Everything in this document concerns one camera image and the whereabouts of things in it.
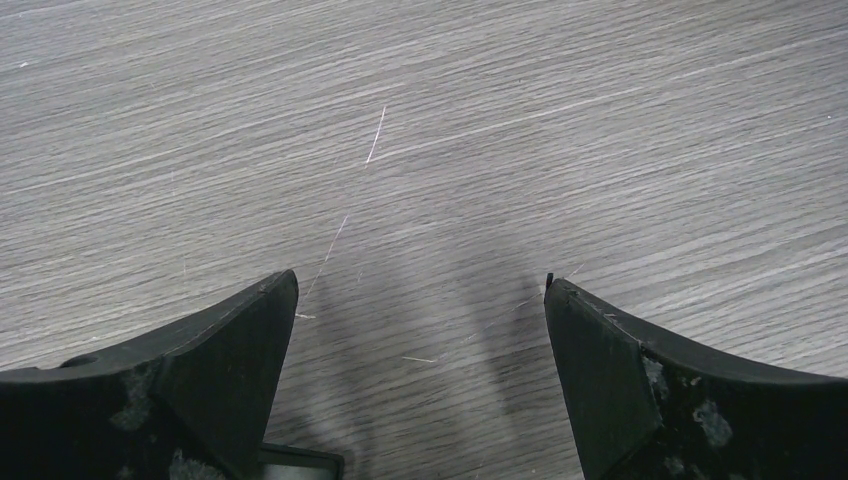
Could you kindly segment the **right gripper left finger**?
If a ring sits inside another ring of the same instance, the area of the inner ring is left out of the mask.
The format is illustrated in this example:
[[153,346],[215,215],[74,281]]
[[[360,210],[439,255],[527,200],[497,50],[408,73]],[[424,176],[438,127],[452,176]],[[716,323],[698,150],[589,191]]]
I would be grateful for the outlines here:
[[245,479],[299,296],[274,273],[138,337],[1,374],[5,479]]

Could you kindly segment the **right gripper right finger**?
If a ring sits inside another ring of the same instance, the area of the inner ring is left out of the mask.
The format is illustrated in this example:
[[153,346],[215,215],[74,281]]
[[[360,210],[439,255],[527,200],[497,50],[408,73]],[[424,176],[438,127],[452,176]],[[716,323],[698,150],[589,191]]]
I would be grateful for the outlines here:
[[588,479],[843,479],[847,382],[690,340],[548,277],[545,317]]

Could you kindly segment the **black square box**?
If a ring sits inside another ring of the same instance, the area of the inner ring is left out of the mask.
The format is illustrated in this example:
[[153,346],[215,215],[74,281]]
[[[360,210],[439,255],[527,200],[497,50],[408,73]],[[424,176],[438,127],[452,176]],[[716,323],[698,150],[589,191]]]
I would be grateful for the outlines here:
[[342,480],[344,457],[334,453],[263,443],[256,479]]

